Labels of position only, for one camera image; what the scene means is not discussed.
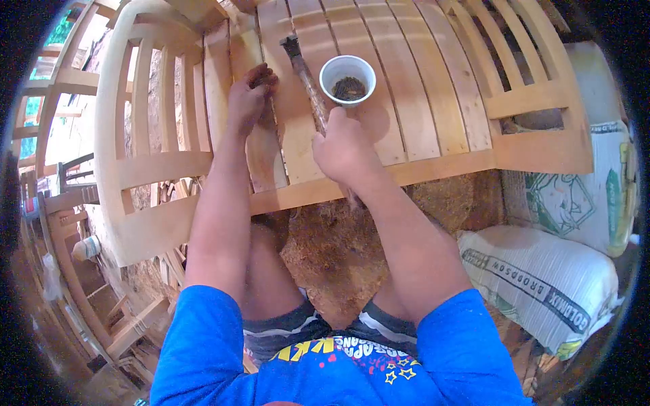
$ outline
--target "hammer head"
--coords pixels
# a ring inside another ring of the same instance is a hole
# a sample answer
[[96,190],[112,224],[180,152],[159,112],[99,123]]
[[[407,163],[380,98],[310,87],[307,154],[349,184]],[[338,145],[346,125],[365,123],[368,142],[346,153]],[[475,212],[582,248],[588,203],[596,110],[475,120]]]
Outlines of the hammer head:
[[290,35],[280,40],[282,45],[289,56],[289,59],[300,56],[300,44],[298,43],[297,35]]

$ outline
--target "white cup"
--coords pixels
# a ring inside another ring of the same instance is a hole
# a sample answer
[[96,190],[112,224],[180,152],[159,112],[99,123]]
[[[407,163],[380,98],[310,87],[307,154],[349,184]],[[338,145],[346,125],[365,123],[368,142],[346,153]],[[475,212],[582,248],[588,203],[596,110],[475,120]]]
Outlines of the white cup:
[[[366,89],[366,95],[361,99],[353,101],[345,101],[337,99],[332,95],[332,88],[338,81],[345,77],[357,78],[363,83]],[[344,108],[351,108],[358,106],[362,101],[366,100],[377,84],[377,78],[374,75],[372,66],[363,59],[355,57],[354,55],[341,55],[327,61],[320,70],[320,88],[323,92],[336,103]]]

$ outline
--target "person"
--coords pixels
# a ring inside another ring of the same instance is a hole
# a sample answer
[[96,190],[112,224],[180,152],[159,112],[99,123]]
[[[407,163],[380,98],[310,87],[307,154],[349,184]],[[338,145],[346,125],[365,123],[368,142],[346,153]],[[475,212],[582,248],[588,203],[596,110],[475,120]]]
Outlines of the person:
[[[314,136],[314,160],[370,210],[390,276],[342,331],[302,294],[278,239],[250,214],[246,137],[278,86],[262,64],[231,87],[151,404],[531,404],[456,241],[392,180],[341,107],[327,137]],[[256,374],[244,373],[244,345]]]

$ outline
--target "knee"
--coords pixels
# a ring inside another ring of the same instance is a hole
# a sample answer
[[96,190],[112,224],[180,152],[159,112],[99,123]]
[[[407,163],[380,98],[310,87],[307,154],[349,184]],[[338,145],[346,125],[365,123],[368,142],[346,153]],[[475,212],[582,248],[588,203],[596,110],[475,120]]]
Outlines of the knee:
[[264,225],[251,224],[250,227],[250,247],[252,251],[258,249],[269,249],[279,251],[278,236],[273,230]]

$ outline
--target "gray shorts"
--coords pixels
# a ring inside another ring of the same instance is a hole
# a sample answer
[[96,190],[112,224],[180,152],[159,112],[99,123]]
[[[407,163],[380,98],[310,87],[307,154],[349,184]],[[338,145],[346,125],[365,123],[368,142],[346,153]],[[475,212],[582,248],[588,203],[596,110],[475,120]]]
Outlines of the gray shorts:
[[351,336],[372,341],[417,358],[415,324],[391,316],[372,301],[343,330],[333,330],[309,300],[282,316],[268,320],[244,320],[244,348],[258,366],[283,348],[330,336]]

